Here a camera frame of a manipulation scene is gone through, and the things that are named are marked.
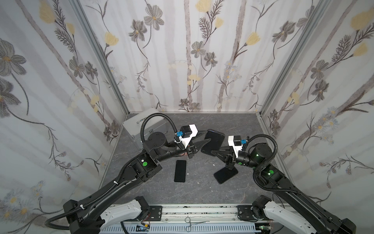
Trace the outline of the black phone with silver edge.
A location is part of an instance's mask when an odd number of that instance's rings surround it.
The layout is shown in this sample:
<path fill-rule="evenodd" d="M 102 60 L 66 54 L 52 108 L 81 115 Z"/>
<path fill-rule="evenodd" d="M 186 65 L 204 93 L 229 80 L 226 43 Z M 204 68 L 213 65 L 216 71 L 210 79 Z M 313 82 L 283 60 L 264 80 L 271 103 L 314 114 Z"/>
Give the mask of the black phone with silver edge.
<path fill-rule="evenodd" d="M 174 182 L 184 183 L 186 182 L 187 175 L 187 161 L 177 160 L 175 166 Z"/>

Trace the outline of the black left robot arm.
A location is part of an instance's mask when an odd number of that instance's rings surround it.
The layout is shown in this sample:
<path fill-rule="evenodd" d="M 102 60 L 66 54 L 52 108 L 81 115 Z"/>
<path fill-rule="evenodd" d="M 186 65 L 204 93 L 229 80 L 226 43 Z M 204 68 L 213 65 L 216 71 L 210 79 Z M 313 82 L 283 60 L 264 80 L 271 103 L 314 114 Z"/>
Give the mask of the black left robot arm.
<path fill-rule="evenodd" d="M 161 132 L 153 132 L 145 138 L 146 124 L 155 117 L 166 119 L 172 129 L 174 139 L 168 142 Z M 69 231 L 72 234 L 98 234 L 108 220 L 104 212 L 133 188 L 145 183 L 161 171 L 160 162 L 182 156 L 191 159 L 211 140 L 193 141 L 205 134 L 198 131 L 194 124 L 177 129 L 172 119 L 163 113 L 153 113 L 144 118 L 140 128 L 143 150 L 125 163 L 117 177 L 92 195 L 80 201 L 70 200 L 63 206 L 64 213 L 45 221 L 45 226 L 56 230 Z"/>

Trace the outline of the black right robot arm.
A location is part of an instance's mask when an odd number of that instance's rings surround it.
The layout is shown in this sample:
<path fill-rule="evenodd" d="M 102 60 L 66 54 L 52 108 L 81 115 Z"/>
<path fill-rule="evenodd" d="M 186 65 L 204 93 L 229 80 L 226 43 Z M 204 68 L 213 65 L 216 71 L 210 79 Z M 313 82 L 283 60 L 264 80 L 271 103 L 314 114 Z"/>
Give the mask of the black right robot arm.
<path fill-rule="evenodd" d="M 227 146 L 217 144 L 209 152 L 229 170 L 236 165 L 251 168 L 257 186 L 277 195 L 295 210 L 293 213 L 270 198 L 260 196 L 252 202 L 255 219 L 268 218 L 297 234 L 356 233 L 356 225 L 350 219 L 339 218 L 322 208 L 271 163 L 278 152 L 277 142 L 271 136 L 258 134 L 247 139 L 229 136 Z"/>

